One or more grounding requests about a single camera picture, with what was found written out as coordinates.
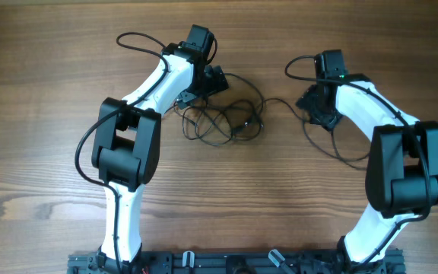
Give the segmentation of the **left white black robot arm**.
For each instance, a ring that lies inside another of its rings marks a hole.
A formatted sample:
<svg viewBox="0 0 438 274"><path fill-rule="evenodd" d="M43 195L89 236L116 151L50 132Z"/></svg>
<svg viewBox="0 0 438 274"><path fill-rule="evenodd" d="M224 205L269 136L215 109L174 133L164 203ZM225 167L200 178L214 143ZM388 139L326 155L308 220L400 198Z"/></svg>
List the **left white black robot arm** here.
<svg viewBox="0 0 438 274"><path fill-rule="evenodd" d="M106 234L97 258L107 273L138 270L141 200L157 169L168 107L184 108L228 88L221 68L210 65L216 50L214 34L192 25L186 40L162 49L158 66L139 88L100 106L91 163L106 194Z"/></svg>

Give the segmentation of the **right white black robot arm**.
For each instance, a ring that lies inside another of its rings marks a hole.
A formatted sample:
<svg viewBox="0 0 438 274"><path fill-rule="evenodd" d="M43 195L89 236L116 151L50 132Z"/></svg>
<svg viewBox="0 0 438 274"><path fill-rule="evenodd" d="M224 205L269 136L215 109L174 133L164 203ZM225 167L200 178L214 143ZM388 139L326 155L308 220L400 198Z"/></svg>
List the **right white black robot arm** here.
<svg viewBox="0 0 438 274"><path fill-rule="evenodd" d="M422 122L390 103L363 74L351 74L341 50L312 57L315 77L297 101L308 123L334 132L347 117L369 139L365 190L368 204L340 239L342 271L379 271L399 232L425 220L438 206L438 122Z"/></svg>

